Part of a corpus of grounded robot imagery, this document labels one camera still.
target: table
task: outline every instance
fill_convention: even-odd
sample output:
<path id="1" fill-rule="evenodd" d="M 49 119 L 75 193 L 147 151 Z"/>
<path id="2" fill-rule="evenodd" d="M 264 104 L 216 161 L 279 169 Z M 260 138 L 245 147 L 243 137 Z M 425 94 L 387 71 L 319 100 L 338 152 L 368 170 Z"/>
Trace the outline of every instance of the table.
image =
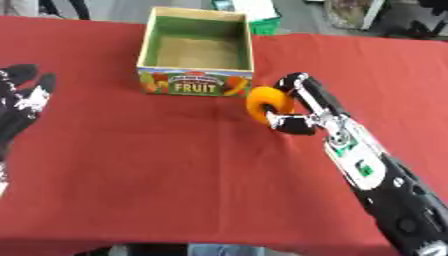
<path id="1" fill-rule="evenodd" d="M 251 120 L 244 100 L 144 95 L 143 25 L 1 17 L 0 66 L 58 76 L 14 142 L 2 255 L 123 242 L 265 245 L 306 255 L 395 255 L 323 153 Z M 448 200 L 448 48 L 441 42 L 254 37 L 255 84 L 306 71 Z"/>

